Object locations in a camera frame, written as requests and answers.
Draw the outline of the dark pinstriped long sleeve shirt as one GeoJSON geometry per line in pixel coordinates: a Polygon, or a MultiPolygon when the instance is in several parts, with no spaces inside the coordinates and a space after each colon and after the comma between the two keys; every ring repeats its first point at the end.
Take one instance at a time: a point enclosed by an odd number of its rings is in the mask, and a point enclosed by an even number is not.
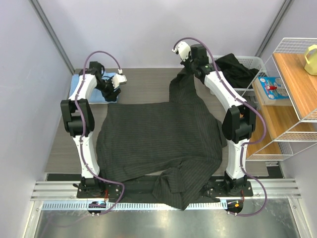
{"type": "Polygon", "coordinates": [[[221,122],[197,95],[194,76],[181,70],[169,100],[111,104],[96,142],[103,178],[124,182],[160,172],[153,196],[185,209],[222,163],[221,122]]]}

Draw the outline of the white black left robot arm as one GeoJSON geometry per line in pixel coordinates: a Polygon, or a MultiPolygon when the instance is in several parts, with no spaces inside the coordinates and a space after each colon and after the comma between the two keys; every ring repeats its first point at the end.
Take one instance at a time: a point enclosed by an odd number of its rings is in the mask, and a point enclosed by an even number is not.
{"type": "Polygon", "coordinates": [[[93,146],[95,119],[89,99],[93,91],[98,90],[107,102],[116,102],[121,92],[119,86],[126,81],[121,68],[118,73],[107,76],[101,63],[91,61],[88,68],[79,72],[77,85],[73,87],[69,98],[60,103],[64,128],[76,145],[81,163],[81,180],[73,186],[79,192],[95,198],[104,195],[106,184],[119,187],[123,187],[123,184],[101,176],[93,146]]]}

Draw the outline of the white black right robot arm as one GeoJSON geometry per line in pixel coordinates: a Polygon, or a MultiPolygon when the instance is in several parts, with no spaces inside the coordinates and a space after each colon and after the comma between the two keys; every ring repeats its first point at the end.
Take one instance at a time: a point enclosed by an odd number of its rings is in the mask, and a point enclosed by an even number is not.
{"type": "Polygon", "coordinates": [[[182,64],[189,69],[217,97],[226,110],[222,134],[228,142],[228,165],[224,173],[224,191],[230,196],[239,195],[247,185],[244,172],[247,143],[256,127],[256,106],[250,108],[225,79],[220,67],[209,61],[207,49],[201,44],[189,46],[182,41],[177,52],[182,64]]]}

